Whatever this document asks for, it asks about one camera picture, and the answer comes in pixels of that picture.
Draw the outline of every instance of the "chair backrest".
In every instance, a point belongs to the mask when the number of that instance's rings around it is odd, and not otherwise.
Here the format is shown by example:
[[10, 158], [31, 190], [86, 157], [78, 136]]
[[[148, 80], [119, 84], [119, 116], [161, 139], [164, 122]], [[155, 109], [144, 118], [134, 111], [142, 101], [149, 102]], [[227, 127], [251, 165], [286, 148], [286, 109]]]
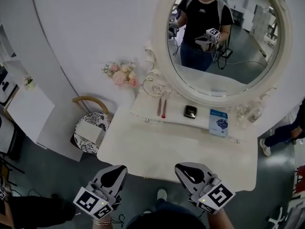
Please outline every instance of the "chair backrest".
[[106, 105], [101, 100], [97, 99], [96, 97], [80, 96], [80, 97], [76, 97], [76, 98], [72, 99], [72, 102], [76, 103], [81, 109], [83, 109], [82, 106], [79, 104], [79, 101], [91, 101], [91, 102], [97, 103], [102, 108], [103, 113], [106, 114], [110, 120], [112, 120], [112, 116], [109, 113], [109, 110], [106, 107]]

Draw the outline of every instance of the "dark jeans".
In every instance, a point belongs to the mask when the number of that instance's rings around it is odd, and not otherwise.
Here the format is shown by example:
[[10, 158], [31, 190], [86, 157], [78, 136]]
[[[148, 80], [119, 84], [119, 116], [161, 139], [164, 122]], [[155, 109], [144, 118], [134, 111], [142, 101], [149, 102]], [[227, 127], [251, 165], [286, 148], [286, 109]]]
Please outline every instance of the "dark jeans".
[[[173, 204], [173, 203], [170, 203], [170, 202], [167, 202], [165, 201], [163, 198], [161, 199], [158, 199], [157, 200], [157, 203], [156, 203], [156, 211], [159, 211], [159, 210], [171, 210], [171, 211], [175, 211], [175, 212], [179, 212], [179, 213], [184, 213], [184, 214], [190, 214], [192, 216], [195, 216], [191, 211], [189, 211], [188, 209], [182, 207], [182, 206], [179, 206], [179, 205], [176, 205], [176, 204]], [[139, 216], [136, 216], [134, 217], [127, 225], [126, 228], [128, 228], [132, 223], [134, 223], [139, 217], [143, 216], [144, 214], [142, 215], [139, 215]]]
[[199, 71], [207, 71], [213, 62], [210, 52], [194, 48], [184, 41], [181, 43], [180, 55], [183, 66]]
[[[292, 140], [291, 138], [291, 132], [296, 129], [300, 125], [300, 119], [297, 117], [295, 121], [290, 125], [284, 125], [275, 130], [274, 135], [266, 138], [265, 145], [267, 147], [272, 147], [278, 143], [283, 143], [289, 140]], [[305, 137], [305, 131], [303, 131], [297, 139], [301, 139]]]

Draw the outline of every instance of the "sneaker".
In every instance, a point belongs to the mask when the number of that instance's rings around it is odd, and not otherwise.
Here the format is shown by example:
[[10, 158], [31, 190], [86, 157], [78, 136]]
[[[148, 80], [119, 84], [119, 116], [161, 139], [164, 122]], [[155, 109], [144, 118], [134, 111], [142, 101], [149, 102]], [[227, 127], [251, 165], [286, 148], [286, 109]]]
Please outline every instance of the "sneaker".
[[271, 155], [270, 147], [265, 145], [265, 139], [259, 140], [259, 145], [262, 147], [264, 154], [269, 157]]
[[159, 189], [157, 194], [157, 200], [161, 198], [163, 198], [165, 201], [167, 200], [167, 192], [163, 188]]

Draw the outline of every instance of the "product box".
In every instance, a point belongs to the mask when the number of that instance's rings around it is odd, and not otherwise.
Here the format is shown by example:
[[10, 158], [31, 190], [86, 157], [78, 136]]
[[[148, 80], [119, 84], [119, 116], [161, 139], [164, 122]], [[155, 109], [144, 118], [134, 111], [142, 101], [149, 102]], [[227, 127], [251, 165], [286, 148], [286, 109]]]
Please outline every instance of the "product box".
[[213, 135], [228, 136], [228, 114], [211, 109], [209, 130]]

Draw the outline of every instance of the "black t-shirt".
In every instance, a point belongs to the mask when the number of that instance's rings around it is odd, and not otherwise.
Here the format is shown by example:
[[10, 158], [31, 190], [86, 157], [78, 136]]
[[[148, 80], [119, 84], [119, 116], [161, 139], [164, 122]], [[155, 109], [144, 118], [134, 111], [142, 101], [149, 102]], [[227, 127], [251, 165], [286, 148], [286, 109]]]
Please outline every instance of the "black t-shirt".
[[132, 223], [127, 229], [206, 229], [196, 217], [171, 210], [160, 210], [145, 214]]
[[188, 7], [186, 7], [186, 4], [187, 0], [182, 0], [178, 8], [187, 15], [187, 24], [183, 40], [192, 47], [200, 48], [195, 43], [195, 39], [203, 36], [206, 30], [211, 28], [219, 30], [221, 25], [234, 24], [230, 9], [227, 5], [224, 6], [221, 24], [219, 23], [218, 0], [208, 4], [202, 3], [199, 0], [192, 0]]

